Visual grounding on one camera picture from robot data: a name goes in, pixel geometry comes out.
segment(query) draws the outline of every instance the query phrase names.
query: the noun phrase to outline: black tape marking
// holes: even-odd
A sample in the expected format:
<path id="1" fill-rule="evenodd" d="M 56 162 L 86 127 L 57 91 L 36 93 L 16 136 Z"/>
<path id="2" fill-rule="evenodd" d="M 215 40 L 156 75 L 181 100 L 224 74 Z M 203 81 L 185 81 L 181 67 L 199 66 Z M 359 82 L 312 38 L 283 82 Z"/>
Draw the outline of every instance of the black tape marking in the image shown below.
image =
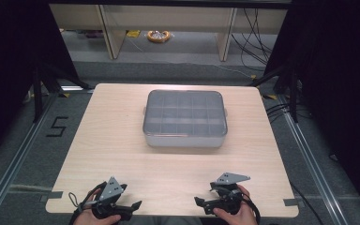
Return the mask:
<path id="1" fill-rule="evenodd" d="M 305 205 L 303 202 L 299 202 L 296 199 L 284 199 L 283 202 L 285 203 L 285 206 L 295 206 L 298 205 L 301 208 L 304 208 Z"/>
<path id="2" fill-rule="evenodd" d="M 59 120 L 59 119 L 68 119 L 68 116 L 57 116 L 57 117 L 55 117 L 55 119 L 54 119 L 54 122 L 53 122 L 51 128 L 59 128 L 59 129 L 61 129 L 60 134 L 48 134 L 48 135 L 46 135 L 46 137 L 49 137 L 49 138 L 59 138 L 59 137 L 63 136 L 64 130 L 66 130 L 67 127 L 64 127 L 64 126 L 56 126 L 55 124 L 57 123 L 57 120 Z"/>
<path id="3" fill-rule="evenodd" d="M 49 199 L 61 199 L 63 197 L 63 191 L 51 192 L 48 195 L 42 195 L 39 199 L 41 203 L 47 202 Z"/>

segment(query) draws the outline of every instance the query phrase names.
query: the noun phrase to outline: wire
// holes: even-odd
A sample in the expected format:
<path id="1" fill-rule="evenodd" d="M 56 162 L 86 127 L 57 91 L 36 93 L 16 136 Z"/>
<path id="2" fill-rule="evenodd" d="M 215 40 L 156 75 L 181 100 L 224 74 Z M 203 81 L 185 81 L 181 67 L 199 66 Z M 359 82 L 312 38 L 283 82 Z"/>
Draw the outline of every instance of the wire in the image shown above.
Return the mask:
<path id="1" fill-rule="evenodd" d="M 69 196 L 69 199 L 71 200 L 72 204 L 73 204 L 76 208 L 78 208 L 79 204 L 78 204 L 77 196 L 76 196 L 74 193 L 72 193 L 72 192 L 69 192 L 68 196 Z"/>
<path id="2" fill-rule="evenodd" d="M 275 106 L 273 106 L 273 107 L 270 107 L 270 108 L 266 109 L 266 111 L 268 112 L 268 111 L 270 111 L 270 110 L 275 109 L 276 107 L 285 106 L 285 105 L 289 105 L 289 104 L 290 104 L 290 103 L 278 104 L 278 105 L 275 105 Z"/>
<path id="3" fill-rule="evenodd" d="M 280 111 L 280 110 L 286 109 L 286 108 L 288 108 L 288 106 L 289 106 L 289 105 L 281 106 L 281 107 L 279 107 L 279 108 L 277 108 L 277 109 L 274 109 L 274 110 L 268 112 L 267 115 L 270 116 L 271 113 L 274 113 L 274 112 L 276 112 L 276 111 Z"/>
<path id="4" fill-rule="evenodd" d="M 320 216 L 318 215 L 318 213 L 314 210 L 314 208 L 312 207 L 312 205 L 308 202 L 308 200 L 306 199 L 306 197 L 302 194 L 302 192 L 300 192 L 300 190 L 290 181 L 292 188 L 299 193 L 300 197 L 302 197 L 303 201 L 306 203 L 306 205 L 311 209 L 312 213 L 315 215 L 315 217 L 318 219 L 318 221 L 320 222 L 320 224 L 323 225 L 323 221 L 321 220 Z"/>
<path id="5" fill-rule="evenodd" d="M 235 38 L 235 36 L 232 34 L 232 38 L 235 41 L 235 43 L 238 45 L 238 47 L 242 50 L 241 54 L 243 52 L 249 54 L 250 56 L 252 56 L 253 58 L 255 58 L 256 60 L 258 60 L 259 62 L 261 62 L 262 64 L 267 64 L 267 62 L 264 59 L 261 59 L 261 57 L 259 57 L 257 54 L 251 52 L 250 50 L 248 50 L 247 48 L 245 48 L 245 46 L 248 44 L 247 42 L 242 45 L 241 43 L 239 43 L 239 41 Z"/>
<path id="6" fill-rule="evenodd" d="M 253 69 L 253 70 L 257 70 L 257 71 L 260 71 L 260 72 L 264 72 L 263 69 L 257 69 L 257 68 L 252 68 L 252 67 L 248 67 L 245 62 L 244 62 L 244 51 L 241 51 L 241 62 L 242 62 L 242 65 L 244 65 L 245 68 L 248 68 L 248 69 Z"/>
<path id="7" fill-rule="evenodd" d="M 260 37 L 260 28 L 259 28 L 259 21 L 258 21 L 259 10 L 257 8 L 255 8 L 255 21 L 254 21 L 253 25 L 252 25 L 252 22 L 249 19 L 249 16 L 248 16 L 247 11 L 246 11 L 245 8 L 244 8 L 244 13 L 245 13 L 245 16 L 247 17 L 247 22 L 250 25 L 250 31 L 251 31 L 250 34 L 249 34 L 249 37 L 246 39 L 246 41 L 251 46 L 253 46 L 254 48 L 262 50 L 262 54 L 264 55 L 265 59 L 268 60 L 268 55 L 267 55 L 266 51 L 269 51 L 269 53 L 271 53 L 272 50 L 263 44 L 262 38 Z M 255 45 L 253 45 L 252 43 L 250 43 L 248 41 L 252 34 L 258 40 L 261 47 L 255 46 Z"/>
<path id="8" fill-rule="evenodd" d="M 275 116 L 275 118 L 273 120 L 270 121 L 270 124 L 274 123 L 281 115 L 283 115 L 284 113 L 288 113 L 289 111 L 286 111 L 286 112 L 279 112 L 277 114 L 274 114 L 274 115 L 270 115 L 269 117 L 273 117 Z"/>

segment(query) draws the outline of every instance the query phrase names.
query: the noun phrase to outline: gray floor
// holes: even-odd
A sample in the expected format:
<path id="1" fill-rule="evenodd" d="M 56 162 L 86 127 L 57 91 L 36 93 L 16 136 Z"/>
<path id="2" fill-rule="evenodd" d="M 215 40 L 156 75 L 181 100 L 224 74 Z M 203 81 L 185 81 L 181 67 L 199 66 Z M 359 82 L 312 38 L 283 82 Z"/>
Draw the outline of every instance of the gray floor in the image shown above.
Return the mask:
<path id="1" fill-rule="evenodd" d="M 252 68 L 263 69 L 263 64 L 246 55 L 241 60 L 241 51 L 233 41 L 227 61 L 220 62 L 214 34 L 174 32 L 168 42 L 156 44 L 149 42 L 145 32 L 142 32 L 138 38 L 125 40 L 119 57 L 115 60 L 109 58 L 105 42 L 101 38 L 86 38 L 73 31 L 66 31 L 62 35 L 80 77 L 91 84 L 183 82 L 245 85 L 251 81 L 250 76 L 263 75 L 260 71 L 243 67 L 244 63 Z M 236 38 L 244 43 L 240 35 L 236 35 Z M 271 48 L 275 40 L 276 36 L 262 36 L 262 42 Z M 263 57 L 261 51 L 248 48 Z M 155 74 L 160 79 L 150 78 L 149 74 Z M 167 74 L 174 78 L 164 77 Z M 212 79 L 198 80 L 199 74 L 212 74 Z M 274 83 L 275 79 L 260 86 L 263 96 L 273 94 Z M 0 224 L 68 224 L 70 215 L 53 215 L 44 210 L 43 197 L 49 194 L 54 185 L 90 97 L 91 94 L 70 94 L 69 97 L 58 97 L 54 101 L 0 205 Z M 266 109 L 279 104 L 278 100 L 268 97 L 262 101 Z M 22 145 L 28 129 L 33 126 L 33 113 L 33 102 L 24 103 L 17 120 L 0 144 L 0 180 Z M 331 151 L 306 107 L 299 106 L 298 113 L 299 126 L 345 218 L 349 224 L 360 224 L 360 197 L 353 184 L 341 166 L 328 157 Z M 68 117 L 59 124 L 65 126 L 66 131 L 61 138 L 49 138 L 48 134 L 57 132 L 51 129 L 57 116 Z M 336 224 L 311 176 L 285 115 L 280 113 L 269 118 L 289 179 L 301 192 L 294 191 L 295 198 L 301 202 L 303 194 L 323 224 Z M 261 224 L 319 223 L 309 207 L 300 206 L 299 216 L 295 218 L 264 217 Z"/>

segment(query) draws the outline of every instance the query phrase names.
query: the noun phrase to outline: light wooden table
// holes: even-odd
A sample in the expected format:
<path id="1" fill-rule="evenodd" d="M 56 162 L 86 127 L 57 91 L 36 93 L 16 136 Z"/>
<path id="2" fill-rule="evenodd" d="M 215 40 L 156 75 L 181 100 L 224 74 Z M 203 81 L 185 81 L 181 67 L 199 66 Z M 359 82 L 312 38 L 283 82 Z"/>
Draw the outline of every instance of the light wooden table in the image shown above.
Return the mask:
<path id="1" fill-rule="evenodd" d="M 228 133 L 219 148 L 151 147 L 143 136 L 150 91 L 213 90 L 223 96 Z M 72 213 L 68 193 L 83 199 L 114 176 L 127 184 L 119 204 L 142 201 L 135 215 L 205 216 L 194 197 L 214 200 L 209 183 L 223 173 L 249 175 L 246 187 L 263 217 L 292 218 L 294 199 L 258 89 L 240 86 L 99 84 L 89 102 L 49 199 L 50 213 Z"/>

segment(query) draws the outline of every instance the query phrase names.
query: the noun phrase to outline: storage box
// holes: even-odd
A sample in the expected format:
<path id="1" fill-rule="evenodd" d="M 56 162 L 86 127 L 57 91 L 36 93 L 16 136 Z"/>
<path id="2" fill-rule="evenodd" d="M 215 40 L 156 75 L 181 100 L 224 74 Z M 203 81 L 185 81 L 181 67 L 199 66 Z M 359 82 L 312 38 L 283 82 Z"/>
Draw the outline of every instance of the storage box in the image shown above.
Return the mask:
<path id="1" fill-rule="evenodd" d="M 227 134 L 223 97 L 216 91 L 153 90 L 142 130 L 151 146 L 220 147 Z"/>

